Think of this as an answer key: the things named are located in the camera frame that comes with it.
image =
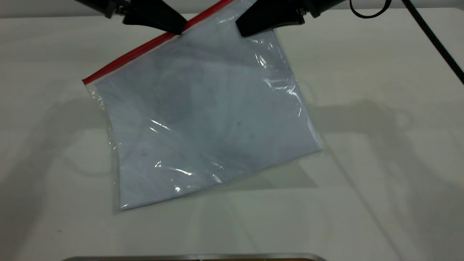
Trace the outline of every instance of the white tabletop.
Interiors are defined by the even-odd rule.
[[[464,12],[421,13],[464,66]],[[114,211],[103,117],[80,80],[160,33],[104,17],[0,20],[2,260],[464,259],[464,86],[401,9],[278,30],[323,153]]]

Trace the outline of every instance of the red zipper seal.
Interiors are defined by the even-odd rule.
[[[200,13],[199,15],[197,15],[194,18],[190,19],[187,22],[187,24],[185,25],[184,31],[191,28],[192,26],[198,24],[199,22],[205,20],[206,18],[210,17],[211,15],[213,15],[217,11],[221,10],[222,8],[224,8],[225,6],[227,6],[228,4],[230,4],[233,1],[234,0],[221,0],[221,1],[219,1],[218,3],[213,5],[212,7],[206,9],[205,11]],[[171,40],[175,36],[177,36],[177,35],[173,34],[173,33],[164,33],[164,34],[156,37],[155,39],[153,39],[153,40],[151,40],[151,41],[137,47],[136,49],[128,52],[127,54],[124,54],[123,56],[119,57],[118,59],[112,61],[111,63],[109,63],[108,65],[103,67],[102,69],[98,70],[96,73],[94,73],[94,74],[90,75],[89,77],[83,79],[82,82],[84,82],[84,84],[87,85],[87,84],[89,84],[89,83],[91,83],[91,82],[93,82],[93,81],[107,75],[110,72],[114,72],[115,70],[121,68],[122,66],[124,66],[128,62],[142,56],[143,54],[147,53],[148,51],[152,50],[153,48],[156,48],[156,47],[160,46],[161,44]]]

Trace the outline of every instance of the plastic bag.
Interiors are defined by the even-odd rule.
[[[111,121],[122,209],[322,149],[274,32],[236,28],[253,2],[221,1],[84,80]]]

